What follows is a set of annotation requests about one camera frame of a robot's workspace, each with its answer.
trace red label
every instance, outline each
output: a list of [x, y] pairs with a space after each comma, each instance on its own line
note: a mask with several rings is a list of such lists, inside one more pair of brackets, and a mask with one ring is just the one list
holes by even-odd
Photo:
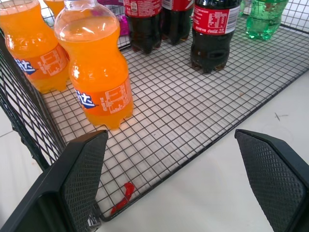
[[31, 80], [44, 79], [61, 72], [68, 64], [65, 50], [58, 44], [50, 52], [31, 58], [16, 58], [17, 65]]
[[207, 35], [224, 35], [235, 30], [239, 7], [213, 10], [195, 6], [193, 29]]
[[162, 0], [125, 0], [126, 15], [135, 18], [146, 18], [161, 11]]
[[129, 76], [120, 86], [111, 90], [85, 92], [75, 88], [75, 91], [83, 110], [99, 116], [114, 114], [125, 108], [132, 100]]
[[194, 0], [163, 0], [162, 7], [172, 11], [186, 11], [193, 7]]

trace orange liquid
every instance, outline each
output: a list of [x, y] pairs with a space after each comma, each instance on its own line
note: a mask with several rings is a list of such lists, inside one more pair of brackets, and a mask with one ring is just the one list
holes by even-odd
[[[61, 31], [63, 39], [59, 42], [70, 56], [69, 73], [75, 89], [100, 93], [117, 88], [127, 79], [126, 59], [117, 46], [120, 26], [115, 20], [110, 16], [86, 17], [70, 22]], [[125, 117], [132, 116], [133, 99], [110, 115], [84, 111], [93, 125], [104, 124], [113, 130], [119, 128]]]
[[55, 18], [64, 8], [63, 0], [44, 0], [44, 2], [53, 11]]
[[[5, 34], [6, 47], [14, 58], [27, 60], [40, 57], [52, 51], [58, 44], [53, 30], [43, 21], [41, 7], [36, 0], [0, 3], [0, 27]], [[53, 88], [62, 91], [66, 89], [68, 65], [48, 78], [27, 78], [42, 93]]]

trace orange soda bottle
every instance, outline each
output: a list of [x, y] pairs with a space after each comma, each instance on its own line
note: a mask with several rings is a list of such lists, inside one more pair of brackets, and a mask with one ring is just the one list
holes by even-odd
[[68, 60], [53, 30], [44, 22], [38, 0], [1, 2], [0, 27], [6, 47], [38, 91], [66, 89]]
[[60, 13], [60, 11], [64, 8], [63, 0], [44, 0], [44, 2], [52, 10], [55, 18]]
[[70, 56], [69, 74], [84, 113], [93, 125], [117, 129], [132, 116], [126, 59], [117, 40], [120, 24], [96, 0], [65, 0], [55, 35]]

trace cola bottle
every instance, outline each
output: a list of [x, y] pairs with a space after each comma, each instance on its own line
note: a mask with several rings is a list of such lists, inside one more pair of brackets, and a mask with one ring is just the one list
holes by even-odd
[[153, 48], [159, 48], [162, 0], [125, 0], [124, 6], [133, 51], [149, 54]]
[[169, 39], [172, 45], [186, 40], [191, 29], [191, 14], [194, 0], [163, 0], [162, 39]]
[[227, 62], [240, 0], [195, 0], [191, 63], [204, 73], [222, 70]]

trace orange label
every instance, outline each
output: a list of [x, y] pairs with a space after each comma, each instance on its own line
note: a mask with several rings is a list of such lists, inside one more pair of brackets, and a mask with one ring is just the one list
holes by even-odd
[[118, 87], [102, 92], [84, 92], [75, 89], [84, 111], [93, 115], [106, 116], [125, 108], [132, 100], [129, 76]]
[[68, 64], [65, 50], [59, 44], [50, 52], [39, 57], [14, 59], [20, 69], [31, 80], [54, 76]]

